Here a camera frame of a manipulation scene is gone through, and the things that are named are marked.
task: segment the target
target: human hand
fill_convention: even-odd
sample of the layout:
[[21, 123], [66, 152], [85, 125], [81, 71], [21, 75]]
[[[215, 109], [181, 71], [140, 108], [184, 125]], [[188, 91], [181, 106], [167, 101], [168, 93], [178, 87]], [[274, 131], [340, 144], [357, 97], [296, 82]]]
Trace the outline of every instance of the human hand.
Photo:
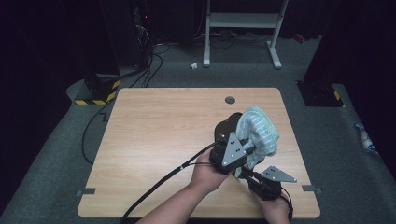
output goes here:
[[190, 188], [199, 190], [203, 194], [208, 194], [211, 191], [217, 189], [222, 182], [230, 175], [223, 175], [215, 170], [215, 168], [209, 164], [210, 152], [213, 150], [209, 149], [201, 154], [196, 162], [208, 163], [208, 164], [195, 164], [194, 171], [192, 173], [191, 182], [188, 185]]
[[262, 214], [265, 220], [270, 224], [289, 224], [289, 206], [281, 198], [273, 201], [265, 201], [259, 195], [250, 191], [256, 201], [262, 208]]

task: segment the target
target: black cable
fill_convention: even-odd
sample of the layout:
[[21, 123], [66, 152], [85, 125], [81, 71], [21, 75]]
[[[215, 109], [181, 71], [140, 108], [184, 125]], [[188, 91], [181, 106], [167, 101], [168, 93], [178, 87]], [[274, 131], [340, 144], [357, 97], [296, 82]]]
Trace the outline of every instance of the black cable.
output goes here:
[[212, 43], [210, 43], [210, 47], [212, 47], [212, 48], [214, 48], [214, 49], [228, 49], [228, 48], [230, 48], [230, 47], [235, 43], [235, 38], [233, 37], [233, 35], [232, 35], [231, 33], [229, 33], [229, 34], [230, 34], [230, 35], [229, 35], [230, 38], [222, 39], [223, 36], [221, 36], [221, 38], [217, 38], [217, 40], [220, 40], [220, 41], [230, 41], [230, 40], [232, 40], [232, 42], [231, 42], [230, 45], [221, 48], [221, 47], [217, 47], [217, 46], [213, 45]]
[[155, 74], [158, 72], [158, 70], [160, 70], [160, 68], [163, 66], [163, 58], [160, 55], [157, 55], [157, 54], [153, 54], [153, 55], [157, 56], [161, 60], [161, 62], [160, 62], [160, 65], [158, 66], [158, 68], [154, 71], [154, 73], [148, 79], [148, 82], [146, 83], [146, 88], [149, 86], [149, 83], [150, 83], [151, 79], [155, 76]]
[[129, 214], [131, 214], [131, 212], [140, 204], [142, 203], [152, 192], [154, 192], [154, 190], [156, 190], [160, 185], [162, 185], [166, 180], [170, 179], [172, 176], [174, 176], [175, 174], [177, 174], [178, 172], [180, 172], [181, 170], [183, 170], [184, 168], [188, 167], [191, 165], [191, 162], [193, 160], [195, 160], [196, 158], [198, 158], [202, 153], [204, 153], [205, 151], [207, 151], [208, 149], [216, 146], [217, 144], [219, 144], [219, 142], [214, 142], [212, 144], [210, 144], [207, 147], [204, 147], [201, 151], [199, 151], [197, 154], [195, 154], [193, 157], [191, 157], [191, 159], [189, 159], [188, 161], [184, 162], [181, 166], [178, 166], [175, 170], [173, 170], [171, 173], [169, 173], [168, 175], [164, 176], [160, 181], [158, 181], [153, 187], [151, 187], [151, 189], [149, 189], [145, 194], [143, 194], [143, 196], [141, 196], [134, 204], [132, 204], [132, 206], [125, 212], [125, 214], [122, 216], [121, 220], [120, 220], [120, 224], [123, 224], [125, 222], [125, 220], [127, 219], [127, 217], [129, 216]]
[[204, 4], [204, 0], [202, 0], [202, 14], [201, 14], [201, 21], [199, 23], [197, 32], [194, 35], [194, 38], [198, 35], [199, 31], [201, 30], [201, 26], [202, 26], [202, 22], [204, 21], [204, 14], [205, 14], [205, 4]]
[[142, 82], [142, 88], [144, 88], [144, 87], [146, 87], [146, 82], [147, 82], [147, 80], [148, 80], [148, 78], [149, 78], [149, 74], [150, 74], [150, 72], [151, 72], [151, 66], [152, 66], [152, 62], [153, 62], [153, 53], [151, 52], [151, 61], [150, 61], [150, 64], [149, 64], [149, 68], [148, 68], [148, 71], [147, 71], [147, 74], [146, 74], [146, 77], [145, 77], [145, 79], [143, 80], [143, 82]]
[[102, 112], [105, 108], [107, 108], [109, 105], [113, 104], [113, 102], [115, 101], [115, 99], [113, 99], [110, 103], [106, 104], [105, 106], [103, 106], [98, 112], [96, 112], [95, 115], [92, 116], [92, 118], [90, 119], [90, 121], [88, 122], [87, 126], [85, 127], [84, 133], [82, 134], [82, 139], [81, 139], [81, 152], [82, 152], [82, 156], [84, 157], [84, 160], [87, 161], [90, 164], [93, 164], [93, 161], [91, 161], [90, 159], [88, 159], [87, 155], [85, 154], [85, 147], [84, 147], [84, 141], [85, 141], [85, 135], [87, 133], [88, 128], [90, 127], [90, 124], [92, 123], [93, 119], [96, 118], [96, 116]]
[[158, 44], [158, 45], [156, 45], [154, 48], [156, 48], [156, 47], [158, 47], [158, 46], [163, 46], [163, 45], [166, 45], [168, 48], [165, 49], [165, 50], [163, 50], [163, 51], [160, 51], [160, 52], [154, 52], [154, 51], [153, 51], [153, 53], [154, 53], [154, 54], [163, 54], [163, 53], [165, 53], [166, 51], [168, 51], [168, 50], [171, 48], [171, 45], [170, 45], [169, 43], [167, 43], [167, 42], [164, 42], [163, 44]]
[[238, 37], [235, 38], [235, 42], [236, 42], [236, 43], [256, 44], [256, 43], [260, 43], [260, 42], [262, 42], [262, 41], [267, 40], [268, 37], [270, 37], [270, 36], [268, 35], [268, 36], [266, 36], [265, 38], [260, 39], [261, 37], [263, 37], [263, 35], [258, 35], [258, 36], [256, 36], [254, 39], [251, 39], [251, 40], [238, 40]]
[[190, 163], [189, 165], [215, 165], [215, 163], [212, 163], [212, 162], [193, 162], [193, 163]]
[[142, 78], [149, 71], [151, 64], [152, 64], [152, 57], [151, 57], [151, 61], [149, 62], [148, 67], [146, 68], [145, 72], [142, 75], [140, 75], [140, 77], [134, 83], [132, 83], [132, 85], [129, 86], [129, 88], [132, 88], [134, 86], [134, 84], [136, 84], [136, 82], [138, 82], [140, 80], [140, 78]]
[[102, 122], [108, 122], [107, 113], [100, 113], [99, 115], [103, 115]]
[[282, 189], [288, 194], [289, 199], [286, 199], [286, 198], [283, 197], [282, 195], [279, 195], [279, 197], [280, 197], [283, 201], [285, 201], [285, 202], [288, 204], [288, 207], [289, 207], [289, 213], [288, 213], [288, 215], [289, 215], [289, 222], [291, 222], [291, 219], [293, 218], [293, 210], [294, 210], [293, 204], [292, 204], [292, 202], [291, 202], [291, 197], [290, 197], [288, 191], [285, 190], [284, 188], [282, 188]]
[[222, 34], [220, 34], [220, 35], [215, 35], [215, 38], [217, 39], [217, 40], [219, 40], [219, 41], [229, 41], [229, 40], [233, 40], [234, 39], [234, 36], [233, 36], [233, 34], [231, 33], [231, 31], [229, 31], [229, 30], [227, 30], [227, 35], [222, 35]]
[[114, 80], [117, 80], [117, 79], [125, 79], [125, 78], [127, 78], [127, 77], [133, 77], [133, 76], [135, 76], [135, 75], [141, 73], [141, 72], [142, 72], [143, 70], [145, 70], [146, 68], [147, 68], [146, 66], [142, 66], [141, 68], [139, 68], [139, 70], [136, 70], [136, 71], [127, 73], [127, 74], [122, 75], [122, 76], [120, 76], [120, 77], [116, 77], [116, 78], [114, 78]]

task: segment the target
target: person's arm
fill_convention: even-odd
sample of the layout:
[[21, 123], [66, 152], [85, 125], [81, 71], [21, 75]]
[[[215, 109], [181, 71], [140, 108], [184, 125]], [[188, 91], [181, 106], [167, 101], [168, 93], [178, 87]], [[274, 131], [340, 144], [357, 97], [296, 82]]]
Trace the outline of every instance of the person's arm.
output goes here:
[[253, 191], [250, 192], [262, 208], [262, 214], [269, 224], [290, 224], [289, 206], [284, 200], [277, 198], [274, 201], [264, 201]]
[[[196, 162], [209, 162], [210, 151], [204, 152]], [[186, 223], [198, 203], [217, 189], [227, 178], [210, 164], [196, 164], [189, 185], [172, 195], [137, 223]]]

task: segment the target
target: light wood surface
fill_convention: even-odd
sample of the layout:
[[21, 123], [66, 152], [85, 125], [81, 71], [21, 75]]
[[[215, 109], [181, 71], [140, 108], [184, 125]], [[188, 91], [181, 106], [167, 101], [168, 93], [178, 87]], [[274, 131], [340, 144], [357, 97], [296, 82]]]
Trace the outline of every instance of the light wood surface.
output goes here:
[[[232, 96], [235, 103], [225, 103]], [[279, 132], [278, 150], [255, 167], [274, 165], [297, 178], [282, 183], [290, 193], [294, 217], [318, 217], [314, 192], [279, 90], [274, 88], [163, 88], [120, 90], [106, 127], [78, 213], [83, 217], [121, 217], [157, 181], [214, 142], [218, 123], [256, 105]], [[191, 179], [190, 166], [165, 182], [131, 213], [142, 217]], [[262, 217], [245, 180], [230, 176], [209, 194], [192, 217]]]

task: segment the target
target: metal bracket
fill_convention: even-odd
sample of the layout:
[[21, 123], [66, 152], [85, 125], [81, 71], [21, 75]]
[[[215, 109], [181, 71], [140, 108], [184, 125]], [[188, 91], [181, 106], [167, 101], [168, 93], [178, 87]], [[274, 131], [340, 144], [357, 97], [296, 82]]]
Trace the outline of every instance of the metal bracket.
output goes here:
[[268, 167], [266, 170], [262, 172], [262, 177], [276, 182], [293, 182], [293, 183], [297, 182], [296, 178], [277, 169], [273, 165]]
[[76, 192], [76, 197], [81, 197], [83, 194], [95, 194], [96, 189], [79, 189]]
[[305, 192], [313, 191], [316, 194], [323, 193], [323, 190], [321, 188], [315, 187], [315, 185], [302, 185], [302, 187], [303, 187], [303, 191]]
[[222, 160], [222, 166], [233, 163], [234, 161], [237, 161], [246, 155], [247, 153], [244, 149], [242, 149], [242, 145], [236, 137], [236, 134], [230, 133], [230, 137], [228, 138], [227, 147]]

